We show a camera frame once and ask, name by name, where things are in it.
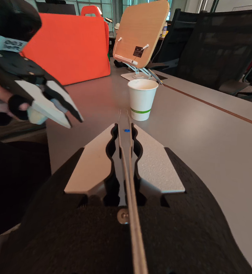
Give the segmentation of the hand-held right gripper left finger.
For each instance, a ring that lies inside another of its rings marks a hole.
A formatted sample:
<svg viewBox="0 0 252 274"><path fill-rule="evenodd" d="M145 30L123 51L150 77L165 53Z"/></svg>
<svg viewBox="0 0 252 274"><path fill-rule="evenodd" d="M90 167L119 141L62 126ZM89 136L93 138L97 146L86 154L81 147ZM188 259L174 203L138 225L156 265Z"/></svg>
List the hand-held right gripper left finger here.
<svg viewBox="0 0 252 274"><path fill-rule="evenodd" d="M114 123L84 147L64 189L66 194L96 195L105 206L119 205L120 183L113 160L117 136L118 124Z"/></svg>

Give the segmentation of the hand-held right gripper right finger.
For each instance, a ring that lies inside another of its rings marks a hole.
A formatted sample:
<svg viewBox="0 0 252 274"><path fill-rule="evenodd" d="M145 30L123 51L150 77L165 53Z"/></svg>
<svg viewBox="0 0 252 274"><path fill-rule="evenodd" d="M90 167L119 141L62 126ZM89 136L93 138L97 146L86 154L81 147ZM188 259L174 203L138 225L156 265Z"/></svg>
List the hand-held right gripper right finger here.
<svg viewBox="0 0 252 274"><path fill-rule="evenodd" d="M134 164L134 184L138 206L144 206L150 197L160 199L168 207L164 195L185 192L185 187L160 142L136 124L131 124Z"/></svg>

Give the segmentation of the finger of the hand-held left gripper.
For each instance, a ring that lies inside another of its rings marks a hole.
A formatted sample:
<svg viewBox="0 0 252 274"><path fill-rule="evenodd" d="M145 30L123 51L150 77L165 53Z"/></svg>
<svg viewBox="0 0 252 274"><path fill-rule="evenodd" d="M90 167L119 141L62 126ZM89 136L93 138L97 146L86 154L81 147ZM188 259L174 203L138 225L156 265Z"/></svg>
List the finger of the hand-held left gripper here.
<svg viewBox="0 0 252 274"><path fill-rule="evenodd" d="M66 115L57 109L53 102L44 97L41 89L37 85L24 80L15 80L15 82L33 98L32 108L34 110L66 128L71 128L71 124L66 118Z"/></svg>
<svg viewBox="0 0 252 274"><path fill-rule="evenodd" d="M64 114L69 112L80 123L84 121L72 98L63 87L61 87L55 81L49 80L46 82L43 88L45 96L54 104L58 110L62 111Z"/></svg>

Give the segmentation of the black mesh office chair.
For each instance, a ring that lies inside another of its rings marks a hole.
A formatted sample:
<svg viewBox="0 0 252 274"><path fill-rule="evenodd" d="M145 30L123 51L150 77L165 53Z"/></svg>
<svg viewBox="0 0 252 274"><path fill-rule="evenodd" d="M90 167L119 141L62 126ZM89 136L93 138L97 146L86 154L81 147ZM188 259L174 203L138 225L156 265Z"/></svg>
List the black mesh office chair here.
<svg viewBox="0 0 252 274"><path fill-rule="evenodd" d="M177 8L171 21L168 21L168 33L162 39L158 40L156 48L151 58L151 63L163 63L167 68L161 70L168 70L175 68L179 61L180 42L179 30L175 29L175 25L181 9Z"/></svg>
<svg viewBox="0 0 252 274"><path fill-rule="evenodd" d="M252 61L252 10L200 12L179 58L176 77L251 99L240 82Z"/></svg>

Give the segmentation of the black monitor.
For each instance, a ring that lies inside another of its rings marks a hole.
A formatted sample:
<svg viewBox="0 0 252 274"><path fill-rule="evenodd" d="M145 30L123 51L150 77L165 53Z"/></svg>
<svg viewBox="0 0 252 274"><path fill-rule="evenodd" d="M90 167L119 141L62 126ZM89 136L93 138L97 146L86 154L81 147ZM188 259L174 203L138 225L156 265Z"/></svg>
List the black monitor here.
<svg viewBox="0 0 252 274"><path fill-rule="evenodd" d="M66 1L36 1L36 5L39 13L76 15L74 4L67 4Z"/></svg>

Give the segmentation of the wooden book stand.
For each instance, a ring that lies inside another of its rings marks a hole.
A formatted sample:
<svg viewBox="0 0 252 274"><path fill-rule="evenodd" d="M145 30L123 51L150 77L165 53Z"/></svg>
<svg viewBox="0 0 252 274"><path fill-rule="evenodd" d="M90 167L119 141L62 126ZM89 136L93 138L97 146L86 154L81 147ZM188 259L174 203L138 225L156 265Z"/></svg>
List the wooden book stand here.
<svg viewBox="0 0 252 274"><path fill-rule="evenodd" d="M152 57L168 12L169 2L161 0L129 6L122 15L113 57L131 68L136 79L152 79L145 67Z"/></svg>

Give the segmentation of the long metal tweezers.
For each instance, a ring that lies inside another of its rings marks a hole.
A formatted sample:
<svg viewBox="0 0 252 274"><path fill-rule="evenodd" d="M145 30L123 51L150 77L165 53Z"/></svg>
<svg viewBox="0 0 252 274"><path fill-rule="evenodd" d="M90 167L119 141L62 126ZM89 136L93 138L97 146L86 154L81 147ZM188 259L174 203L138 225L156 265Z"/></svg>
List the long metal tweezers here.
<svg viewBox="0 0 252 274"><path fill-rule="evenodd" d="M121 141L121 131L120 131L120 118L121 109L118 110L118 144L120 149L120 159L122 162L122 170L125 181L125 193L127 196L128 205L128 224L130 227L131 235L131 248L132 248L132 260L133 260L133 272L135 274L148 274L148 265L146 260L146 253L144 248L144 242L142 238L141 224L138 213L138 205L135 192L134 174L132 168L132 152L133 152L133 139L131 130L131 118L128 111L124 109L128 121L128 126L130 129L130 141L128 146L128 158L126 158L126 153Z"/></svg>

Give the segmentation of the white paper cup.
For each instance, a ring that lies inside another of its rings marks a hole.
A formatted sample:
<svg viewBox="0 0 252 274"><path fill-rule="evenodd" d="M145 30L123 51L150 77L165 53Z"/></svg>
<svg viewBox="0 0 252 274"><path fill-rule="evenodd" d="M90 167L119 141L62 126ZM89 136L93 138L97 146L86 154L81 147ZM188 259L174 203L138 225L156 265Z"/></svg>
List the white paper cup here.
<svg viewBox="0 0 252 274"><path fill-rule="evenodd" d="M159 84L149 79L136 79L128 82L131 117L136 121L149 118L155 93Z"/></svg>

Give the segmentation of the orange felt storage bin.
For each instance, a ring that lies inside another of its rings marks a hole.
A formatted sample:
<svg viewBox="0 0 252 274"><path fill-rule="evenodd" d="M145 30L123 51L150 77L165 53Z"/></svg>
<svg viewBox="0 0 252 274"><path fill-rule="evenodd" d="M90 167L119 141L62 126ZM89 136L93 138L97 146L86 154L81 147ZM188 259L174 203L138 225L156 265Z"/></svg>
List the orange felt storage bin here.
<svg viewBox="0 0 252 274"><path fill-rule="evenodd" d="M110 75L109 29L95 5L81 15L39 13L42 27L22 50L63 86Z"/></svg>

